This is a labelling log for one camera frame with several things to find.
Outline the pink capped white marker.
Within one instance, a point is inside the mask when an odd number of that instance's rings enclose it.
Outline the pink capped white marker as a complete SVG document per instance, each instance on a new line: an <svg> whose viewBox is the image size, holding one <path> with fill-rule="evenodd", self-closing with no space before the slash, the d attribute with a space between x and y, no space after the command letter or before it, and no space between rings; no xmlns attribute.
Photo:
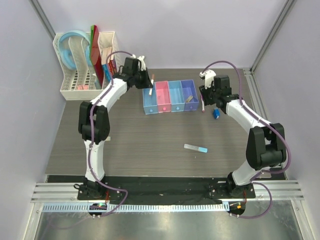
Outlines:
<svg viewBox="0 0 320 240"><path fill-rule="evenodd" d="M204 113L205 112L205 103L204 103L204 99L203 99L202 94L200 94L200 100L201 100L201 111L202 111L202 113Z"/></svg>

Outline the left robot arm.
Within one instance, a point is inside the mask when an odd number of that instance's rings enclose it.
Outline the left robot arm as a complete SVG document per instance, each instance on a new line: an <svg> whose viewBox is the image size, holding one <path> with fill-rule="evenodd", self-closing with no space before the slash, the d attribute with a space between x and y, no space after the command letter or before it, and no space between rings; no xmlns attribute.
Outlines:
<svg viewBox="0 0 320 240"><path fill-rule="evenodd" d="M110 133L109 111L130 88L152 86L145 56L126 57L124 65L115 73L107 87L93 100L83 101L79 107L78 132L86 148L86 173L83 184L74 185L79 200L100 200L109 187L103 166L104 144Z"/></svg>

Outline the light blue drawer box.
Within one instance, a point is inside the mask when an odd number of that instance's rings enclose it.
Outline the light blue drawer box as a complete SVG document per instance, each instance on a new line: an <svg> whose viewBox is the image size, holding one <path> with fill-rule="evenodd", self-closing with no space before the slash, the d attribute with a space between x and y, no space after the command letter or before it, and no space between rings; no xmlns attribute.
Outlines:
<svg viewBox="0 0 320 240"><path fill-rule="evenodd" d="M185 99L181 81L169 81L168 89L171 101L171 112L183 112L185 109Z"/></svg>
<svg viewBox="0 0 320 240"><path fill-rule="evenodd" d="M142 90L143 110L146 115L157 114L158 104L155 87Z"/></svg>

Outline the grey rectangular eraser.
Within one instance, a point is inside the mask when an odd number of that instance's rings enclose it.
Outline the grey rectangular eraser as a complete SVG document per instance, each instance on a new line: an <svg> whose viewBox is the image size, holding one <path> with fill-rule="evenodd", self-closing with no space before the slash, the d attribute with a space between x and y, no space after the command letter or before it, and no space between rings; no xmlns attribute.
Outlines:
<svg viewBox="0 0 320 240"><path fill-rule="evenodd" d="M185 103L192 103L194 101L194 96L190 95L186 98Z"/></svg>

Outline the brown capped white marker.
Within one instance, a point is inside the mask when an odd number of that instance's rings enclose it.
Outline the brown capped white marker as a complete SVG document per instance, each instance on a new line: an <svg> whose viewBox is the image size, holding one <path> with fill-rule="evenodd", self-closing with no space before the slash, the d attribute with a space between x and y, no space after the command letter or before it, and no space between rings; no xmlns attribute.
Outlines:
<svg viewBox="0 0 320 240"><path fill-rule="evenodd" d="M148 93L149 96L152 96L152 92L153 92L153 88L154 88L154 80L155 80L155 74L152 74L151 80L150 80L151 87L149 88L149 93Z"/></svg>

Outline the purple drawer box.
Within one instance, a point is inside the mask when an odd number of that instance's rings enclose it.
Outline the purple drawer box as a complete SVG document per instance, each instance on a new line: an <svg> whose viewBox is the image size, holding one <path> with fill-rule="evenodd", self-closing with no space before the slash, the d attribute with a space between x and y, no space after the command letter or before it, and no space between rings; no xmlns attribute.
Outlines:
<svg viewBox="0 0 320 240"><path fill-rule="evenodd" d="M199 99L198 99L198 95L197 95L194 81L192 79L182 80L181 85L182 85L182 92L183 92L184 101L190 95L192 95L194 97L193 102L185 103L184 111L185 112L196 111L199 106Z"/></svg>

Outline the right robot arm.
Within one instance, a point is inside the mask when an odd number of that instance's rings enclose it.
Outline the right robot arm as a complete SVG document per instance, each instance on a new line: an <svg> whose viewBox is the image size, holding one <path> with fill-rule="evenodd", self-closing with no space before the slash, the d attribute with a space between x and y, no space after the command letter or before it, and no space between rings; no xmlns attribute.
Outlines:
<svg viewBox="0 0 320 240"><path fill-rule="evenodd" d="M199 91L204 105L216 105L223 113L233 118L248 134L245 161L227 176L226 193L232 198L241 198L243 192L258 173L283 163L287 151L283 140L284 127L261 118L238 94L232 92L228 75L217 75L208 70L200 73L204 84Z"/></svg>

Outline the pink drawer box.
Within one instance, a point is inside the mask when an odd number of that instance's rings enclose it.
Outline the pink drawer box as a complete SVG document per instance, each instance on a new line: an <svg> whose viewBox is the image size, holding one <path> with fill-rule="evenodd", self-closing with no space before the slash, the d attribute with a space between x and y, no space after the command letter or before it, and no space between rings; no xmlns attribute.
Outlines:
<svg viewBox="0 0 320 240"><path fill-rule="evenodd" d="M155 93L157 108L159 113L167 113L171 111L172 104L168 81L157 81L155 83Z"/></svg>

